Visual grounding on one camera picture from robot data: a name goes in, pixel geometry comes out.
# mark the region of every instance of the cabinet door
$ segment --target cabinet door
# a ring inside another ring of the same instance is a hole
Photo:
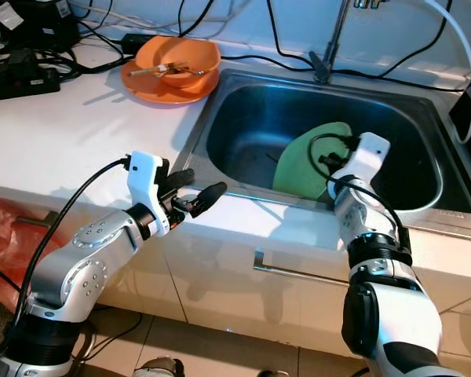
[[[203,229],[184,224],[159,241],[189,323],[351,356],[341,337],[345,286],[257,271],[255,251],[297,271],[308,260],[261,237]]]
[[[44,218],[50,208],[16,203],[34,218]],[[107,214],[112,209],[78,204],[61,222],[56,237],[63,244],[85,224]],[[149,240],[129,264],[116,273],[104,289],[99,303],[123,309],[154,314],[174,320],[185,320],[173,280],[162,252],[155,240]]]

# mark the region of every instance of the kitchen counter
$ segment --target kitchen counter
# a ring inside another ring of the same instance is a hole
[[[93,43],[78,46],[76,53],[87,65],[114,56]],[[223,62],[221,67],[312,78],[310,73],[288,72],[252,60]],[[456,101],[456,94],[341,76],[334,78],[334,84],[427,97],[436,105],[444,124],[453,126],[447,109]],[[118,69],[84,75],[63,84],[58,93],[0,101],[0,196],[60,207],[96,170],[133,150],[167,158],[172,166],[205,101],[186,105],[146,103],[127,93]],[[99,207],[128,207],[126,173],[113,170],[105,174],[87,189],[82,200]],[[338,225],[330,214],[224,196],[195,223],[241,236],[319,247],[338,265],[332,277],[346,278],[345,252],[338,243]],[[471,241],[411,230],[411,242],[417,267],[471,277]]]

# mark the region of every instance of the cabinet handle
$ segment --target cabinet handle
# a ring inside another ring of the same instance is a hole
[[[59,214],[56,211],[50,210],[43,220],[38,220],[37,218],[29,218],[27,216],[17,216],[16,221],[25,222],[31,225],[42,226],[44,228],[50,228],[56,221],[58,215]]]
[[[339,280],[339,279],[333,279],[331,277],[313,275],[311,273],[302,273],[302,272],[294,271],[292,269],[284,269],[282,267],[275,267],[273,265],[266,265],[264,264],[264,256],[265,255],[263,251],[256,250],[254,252],[253,269],[256,269],[257,271],[263,271],[265,273],[275,273],[276,275],[295,277],[298,279],[305,279],[305,280],[320,281],[327,284],[341,285],[342,287],[349,286],[349,282],[345,280]]]

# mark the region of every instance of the white wall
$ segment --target white wall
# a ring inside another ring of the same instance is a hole
[[[87,4],[88,0],[74,0]],[[235,6],[244,0],[234,0]],[[94,5],[106,9],[109,0],[95,0]],[[273,0],[279,40],[284,49],[307,52],[314,49],[323,53],[331,37],[341,0]],[[114,0],[113,10],[126,15],[138,15],[158,23],[177,19],[180,0]],[[206,0],[186,0],[183,19],[196,18]],[[230,0],[217,0],[206,18],[225,16]],[[471,0],[455,0],[452,15],[463,27],[471,43]],[[100,19],[101,13],[90,18]],[[338,51],[342,61],[356,60],[369,64],[373,72],[383,70],[375,64],[391,64],[431,41],[440,26],[441,18],[422,0],[391,0],[382,3],[378,10],[349,7],[349,14],[341,35]],[[204,23],[195,34],[209,35],[221,24]],[[122,31],[105,32],[117,36]],[[241,42],[260,46],[274,46],[272,29],[265,0],[252,0],[250,4],[216,37],[219,40]],[[450,75],[467,73],[467,60],[458,38],[447,27],[435,47],[414,58],[407,67],[421,71],[444,72]]]

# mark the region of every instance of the stainless steel sink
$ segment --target stainless steel sink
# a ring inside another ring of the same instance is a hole
[[[331,210],[328,199],[273,191],[272,180],[293,139],[337,121],[391,142],[372,185],[406,225],[471,238],[470,192],[424,98],[225,70],[174,169],[193,168],[198,186],[225,181],[231,195]]]

